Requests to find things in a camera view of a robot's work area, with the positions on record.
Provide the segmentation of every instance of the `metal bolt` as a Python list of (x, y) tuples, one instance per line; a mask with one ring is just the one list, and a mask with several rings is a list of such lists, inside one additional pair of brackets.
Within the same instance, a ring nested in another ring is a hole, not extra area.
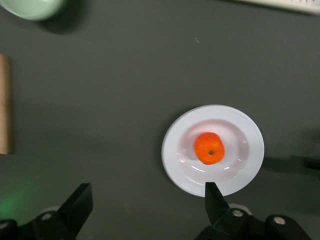
[(286, 220), (284, 220), (282, 217), (280, 216), (275, 216), (273, 218), (273, 221), (276, 223), (276, 224), (280, 224), (280, 225), (285, 225), (286, 224)]
[(244, 213), (242, 211), (240, 211), (240, 210), (233, 210), (232, 213), (236, 217), (242, 217), (244, 215)]
[(0, 230), (5, 229), (9, 225), (8, 222), (0, 224)]
[(50, 213), (46, 213), (45, 215), (43, 215), (41, 217), (41, 220), (45, 221), (45, 220), (48, 220), (49, 218), (51, 218), (51, 214)]

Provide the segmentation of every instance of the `wooden object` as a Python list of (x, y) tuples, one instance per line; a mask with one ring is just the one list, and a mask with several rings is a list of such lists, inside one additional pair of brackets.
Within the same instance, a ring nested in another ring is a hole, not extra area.
[(9, 58), (0, 54), (0, 154), (13, 150), (11, 102)]

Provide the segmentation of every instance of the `plate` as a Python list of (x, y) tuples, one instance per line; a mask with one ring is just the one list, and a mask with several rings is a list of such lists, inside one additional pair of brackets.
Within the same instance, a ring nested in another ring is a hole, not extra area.
[[(224, 158), (205, 165), (198, 160), (193, 144), (204, 132), (218, 134)], [(205, 105), (180, 116), (162, 143), (162, 163), (170, 179), (187, 193), (204, 197), (206, 182), (215, 182), (223, 196), (244, 188), (257, 175), (265, 145), (255, 122), (238, 109)]]
[(55, 15), (66, 0), (0, 0), (0, 5), (20, 18), (42, 21)]

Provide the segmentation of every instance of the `gray table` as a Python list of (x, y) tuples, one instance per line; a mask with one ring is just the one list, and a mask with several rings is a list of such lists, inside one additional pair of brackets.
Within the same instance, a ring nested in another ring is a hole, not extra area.
[(320, 239), (320, 18), (221, 0), (81, 0), (34, 23), (0, 8), (11, 57), (15, 151), (0, 156), (0, 217), (26, 223), (92, 183), (79, 240), (192, 240), (204, 199), (175, 186), (163, 137), (187, 110), (237, 108), (265, 159), (226, 197), (263, 220), (294, 218)]

